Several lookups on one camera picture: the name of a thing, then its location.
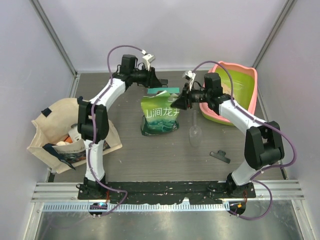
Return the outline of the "black bag clip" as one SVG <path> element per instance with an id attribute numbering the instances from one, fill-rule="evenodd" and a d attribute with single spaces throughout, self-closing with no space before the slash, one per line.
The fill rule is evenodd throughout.
<path id="1" fill-rule="evenodd" d="M 223 150 L 218 150 L 217 152 L 211 151 L 209 155 L 227 164 L 231 162 L 231 160 L 226 157 L 226 152 Z"/>

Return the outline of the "clear plastic scoop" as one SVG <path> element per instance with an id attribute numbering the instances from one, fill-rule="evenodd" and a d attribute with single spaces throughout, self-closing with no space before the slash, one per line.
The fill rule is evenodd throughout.
<path id="1" fill-rule="evenodd" d="M 198 113 L 192 113 L 192 126 L 189 129 L 189 142 L 193 147 L 199 147 L 202 142 L 202 129 L 197 124 Z"/>

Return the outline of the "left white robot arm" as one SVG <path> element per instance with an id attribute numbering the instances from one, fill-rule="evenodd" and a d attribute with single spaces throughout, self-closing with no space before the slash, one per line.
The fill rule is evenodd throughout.
<path id="1" fill-rule="evenodd" d="M 103 166 L 103 148 L 109 133 L 108 111 L 115 100 L 133 84 L 145 88 L 160 88 L 168 84 L 166 79 L 156 77 L 151 62 L 155 56 L 144 53 L 142 67 L 138 68 L 138 59 L 131 54 L 124 54 L 116 72 L 111 73 L 106 86 L 90 101 L 82 97 L 77 99 L 77 131 L 84 141 L 86 153 L 86 173 L 83 183 L 77 186 L 78 199 L 102 199 L 108 189 Z"/>

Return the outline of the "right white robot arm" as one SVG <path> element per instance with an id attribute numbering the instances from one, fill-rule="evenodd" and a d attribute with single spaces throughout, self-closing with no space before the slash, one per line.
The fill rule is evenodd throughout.
<path id="1" fill-rule="evenodd" d="M 218 73 L 204 75 L 204 86 L 194 88 L 196 74 L 184 73 L 188 80 L 171 107 L 187 110 L 194 103 L 206 103 L 217 115 L 228 119 L 245 135 L 244 162 L 226 179 L 226 193 L 233 198 L 243 193 L 254 175 L 263 167 L 270 167 L 285 156 L 280 126 L 277 122 L 266 122 L 256 118 L 236 103 L 232 96 L 224 93 Z"/>

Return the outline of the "green cat litter bag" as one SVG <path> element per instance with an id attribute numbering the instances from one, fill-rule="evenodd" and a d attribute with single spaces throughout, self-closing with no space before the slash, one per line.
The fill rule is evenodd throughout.
<path id="1" fill-rule="evenodd" d="M 172 133 L 179 129 L 180 110 L 171 107 L 178 98 L 175 93 L 161 91 L 157 95 L 144 96 L 141 101 L 143 112 L 140 130 L 144 136 L 157 136 Z"/>

